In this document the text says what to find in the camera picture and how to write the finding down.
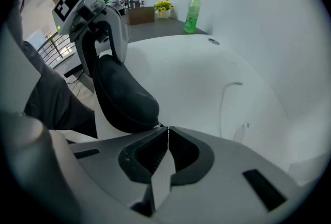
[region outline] gray table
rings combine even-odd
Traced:
[[[138,25],[130,25],[129,26],[131,32],[131,38],[129,39],[129,43],[136,42],[140,40],[162,37],[162,36],[175,36],[175,35],[185,35],[184,32],[184,22],[181,22],[176,19],[155,19],[154,23],[145,23]],[[207,35],[206,32],[197,29],[195,34]],[[96,45],[97,54],[109,49],[109,47],[105,45]],[[79,77],[80,72],[83,66],[79,59],[78,54],[74,54],[70,59],[69,65],[66,68],[64,76],[68,78],[71,75],[74,75],[76,78]],[[82,74],[79,78],[80,82],[86,86],[91,92],[94,91],[92,79],[86,74]]]

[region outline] metal railing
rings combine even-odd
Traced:
[[[70,43],[68,35],[59,35],[58,32],[48,39],[38,49],[38,53],[47,65],[54,68],[63,58],[76,51],[74,43]]]

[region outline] green bottle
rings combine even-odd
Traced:
[[[188,4],[188,12],[184,26],[185,32],[193,34],[197,29],[197,21],[198,21],[200,7],[201,7],[200,0],[191,0],[190,3]]]

